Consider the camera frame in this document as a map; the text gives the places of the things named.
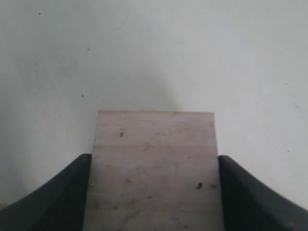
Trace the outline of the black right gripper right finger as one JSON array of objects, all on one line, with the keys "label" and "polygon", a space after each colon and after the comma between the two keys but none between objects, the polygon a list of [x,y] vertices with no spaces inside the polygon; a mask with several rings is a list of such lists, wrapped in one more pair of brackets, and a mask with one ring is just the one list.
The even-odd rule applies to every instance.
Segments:
[{"label": "black right gripper right finger", "polygon": [[220,155],[219,179],[227,231],[306,231],[308,212],[263,184],[229,156]]}]

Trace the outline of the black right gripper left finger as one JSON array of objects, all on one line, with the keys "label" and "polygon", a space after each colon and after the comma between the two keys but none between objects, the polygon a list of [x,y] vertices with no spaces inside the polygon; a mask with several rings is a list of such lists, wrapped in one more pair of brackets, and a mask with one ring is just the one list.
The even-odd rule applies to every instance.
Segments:
[{"label": "black right gripper left finger", "polygon": [[0,212],[2,231],[81,231],[91,155],[82,154],[47,183]]}]

